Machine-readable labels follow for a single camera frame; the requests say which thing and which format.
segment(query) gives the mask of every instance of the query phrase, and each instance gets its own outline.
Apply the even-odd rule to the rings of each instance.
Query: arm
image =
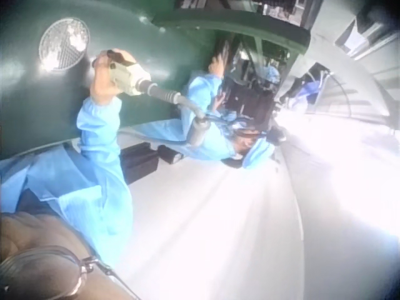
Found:
[[[213,57],[208,67],[209,74],[196,77],[189,85],[187,98],[199,106],[204,112],[211,104],[211,101],[217,96],[218,89],[224,76],[224,61],[219,55]],[[187,136],[189,128],[194,119],[194,113],[188,108],[181,109],[181,120],[183,133]]]
[[[99,167],[122,176],[117,144],[121,100],[117,97],[107,105],[98,105],[89,97],[77,117],[77,127],[82,131],[81,154]]]
[[[135,62],[126,51],[114,49],[125,60]],[[111,82],[109,65],[111,60],[105,52],[96,59],[91,97],[86,99],[77,117],[77,127],[82,131],[81,154],[94,164],[122,175],[119,161],[120,148],[117,144],[119,111],[121,100],[116,95],[122,93]]]

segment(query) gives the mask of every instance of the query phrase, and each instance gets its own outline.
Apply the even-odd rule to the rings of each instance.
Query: hand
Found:
[[[216,111],[221,106],[221,104],[225,100],[225,95],[226,95],[226,93],[223,92],[222,94],[217,95],[215,97],[214,104],[212,105],[212,111]]]
[[[113,49],[114,52],[119,52],[124,56],[124,59],[133,63],[136,60],[128,52]],[[122,91],[111,81],[109,67],[111,59],[107,56],[106,51],[100,53],[94,63],[94,81],[90,87],[90,95],[97,105],[107,105],[113,97],[121,94]]]
[[[225,65],[221,55],[212,58],[211,64],[208,66],[208,71],[218,78],[222,79],[224,77]]]

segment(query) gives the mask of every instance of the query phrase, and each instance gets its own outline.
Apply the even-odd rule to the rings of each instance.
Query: medical equipment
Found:
[[[182,96],[181,93],[159,87],[156,83],[151,81],[150,74],[146,72],[138,63],[125,60],[121,53],[108,50],[107,56],[111,58],[112,61],[110,64],[111,81],[114,82],[116,86],[126,94],[131,96],[147,94],[171,104],[187,107],[195,114],[195,118],[193,119],[185,141],[155,139],[123,129],[120,130],[120,133],[133,135],[145,141],[151,141],[165,145],[189,145],[198,147],[203,143],[207,130],[211,126],[211,122],[214,122],[222,124],[228,130],[230,130],[232,134],[237,134],[238,136],[249,138],[266,138],[267,141],[271,141],[273,144],[277,144],[278,141],[283,140],[283,138],[276,139],[275,134],[271,135],[269,133],[270,131],[261,131],[259,134],[246,133],[246,129],[255,129],[251,124],[252,120],[249,118],[237,118],[233,121],[225,121],[220,117],[208,115],[195,104],[193,104],[188,98]]]
[[[107,56],[111,58],[112,61],[109,67],[111,81],[114,82],[120,90],[124,91],[124,93],[130,96],[147,94],[171,104],[182,105],[189,108],[196,116],[193,119],[192,126],[185,141],[152,139],[131,131],[122,130],[121,133],[130,134],[145,141],[162,144],[188,144],[197,147],[203,143],[205,134],[211,124],[206,118],[206,114],[199,107],[182,96],[180,92],[159,87],[156,83],[151,81],[150,74],[138,63],[125,60],[121,53],[108,50]]]

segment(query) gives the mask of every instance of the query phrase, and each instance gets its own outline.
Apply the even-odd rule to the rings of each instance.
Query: sleeve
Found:
[[[190,83],[186,97],[206,112],[211,101],[217,95],[221,83],[222,80],[220,78],[211,74],[198,76]],[[188,135],[193,119],[194,113],[190,109],[183,107],[181,109],[181,120],[185,136]]]
[[[100,168],[123,179],[117,144],[121,100],[114,97],[107,106],[98,106],[89,97],[77,117],[81,134],[81,154]]]

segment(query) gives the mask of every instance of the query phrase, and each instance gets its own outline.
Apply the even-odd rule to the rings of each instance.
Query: metal frame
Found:
[[[167,14],[156,15],[152,23],[168,28],[212,29],[245,34],[300,54],[306,53],[311,39],[308,30],[288,22],[253,12],[229,9],[220,11],[177,9]]]

